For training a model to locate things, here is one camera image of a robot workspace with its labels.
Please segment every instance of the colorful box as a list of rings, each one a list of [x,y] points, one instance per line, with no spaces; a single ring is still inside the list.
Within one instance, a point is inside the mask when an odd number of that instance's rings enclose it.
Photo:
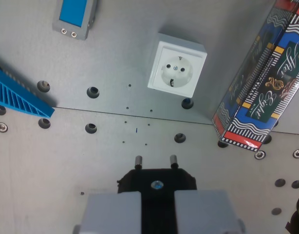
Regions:
[[[277,0],[213,117],[220,141],[257,151],[298,88],[299,1]]]

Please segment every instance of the electrical socket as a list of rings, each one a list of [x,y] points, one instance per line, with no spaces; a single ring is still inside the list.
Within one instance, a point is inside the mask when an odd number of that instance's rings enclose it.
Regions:
[[[158,34],[148,88],[193,97],[207,52],[203,45]]]

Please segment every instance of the gray metal surface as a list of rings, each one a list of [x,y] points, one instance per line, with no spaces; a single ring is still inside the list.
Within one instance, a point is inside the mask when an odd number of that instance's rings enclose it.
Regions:
[[[199,190],[227,191],[249,234],[283,233],[295,210],[298,135],[273,133],[262,147],[265,159],[256,160],[238,147],[219,148],[210,125],[60,108],[49,129],[38,120],[11,110],[0,116],[9,128],[0,133],[0,234],[71,234],[88,194],[116,193],[137,155],[143,168],[169,168],[177,155]],[[85,131],[88,123],[95,134]],[[186,135],[184,143],[174,141],[177,133]],[[274,185],[279,178],[286,180],[281,188]],[[275,207],[282,209],[278,216],[271,215]]]
[[[0,0],[0,63],[32,86],[49,82],[43,97],[53,106],[211,124],[273,3],[100,0],[87,40],[77,41],[52,30],[56,0]],[[147,88],[158,32],[208,52],[190,110],[183,97]],[[91,86],[100,91],[96,99],[86,95]]]

